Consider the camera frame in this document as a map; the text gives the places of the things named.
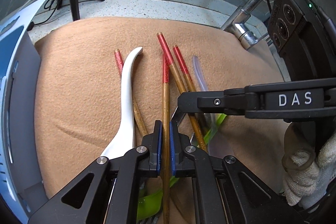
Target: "chrome faucet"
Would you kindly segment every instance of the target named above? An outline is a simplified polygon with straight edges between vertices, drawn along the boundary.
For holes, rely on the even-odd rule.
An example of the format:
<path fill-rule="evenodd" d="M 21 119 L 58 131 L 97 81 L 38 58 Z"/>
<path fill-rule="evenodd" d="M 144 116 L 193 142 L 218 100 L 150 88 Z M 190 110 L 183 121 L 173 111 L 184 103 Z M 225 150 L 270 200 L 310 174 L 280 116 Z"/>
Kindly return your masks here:
<path fill-rule="evenodd" d="M 221 30 L 234 34 L 246 50 L 255 45 L 258 42 L 258 38 L 245 26 L 245 22 L 251 17 L 251 12 L 261 1 L 248 0 L 243 7 L 237 7 L 221 27 Z"/>

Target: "tan felt mat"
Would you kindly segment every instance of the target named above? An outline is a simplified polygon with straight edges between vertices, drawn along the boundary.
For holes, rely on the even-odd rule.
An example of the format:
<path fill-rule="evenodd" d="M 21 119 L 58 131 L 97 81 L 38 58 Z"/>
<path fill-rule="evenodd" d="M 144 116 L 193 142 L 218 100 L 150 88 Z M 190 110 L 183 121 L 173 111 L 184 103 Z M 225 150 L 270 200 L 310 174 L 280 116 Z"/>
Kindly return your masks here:
<path fill-rule="evenodd" d="M 143 55 L 137 58 L 133 69 L 133 94 L 149 132 L 154 120 L 161 119 L 162 50 L 157 32 L 164 34 L 171 49 L 178 44 L 198 90 L 193 55 L 200 59 L 210 90 L 283 81 L 264 41 L 248 52 L 232 34 L 212 27 L 118 17 L 79 20 L 60 27 L 36 43 L 42 63 L 36 89 L 35 136 L 48 197 L 99 157 L 118 131 L 120 76 L 114 58 L 116 48 L 125 60 L 135 47 L 143 47 Z M 178 94 L 171 77 L 171 114 Z M 229 117 L 220 133 L 241 162 L 279 191 L 286 128 L 287 124 L 278 120 Z M 187 118 L 179 129 L 189 136 L 192 133 Z M 138 130 L 136 136 L 140 144 Z M 182 180 L 172 191 L 179 195 L 184 215 L 192 223 L 193 197 L 187 182 Z M 149 192 L 160 185 L 159 178 L 151 179 Z M 185 223 L 174 205 L 171 223 Z"/>

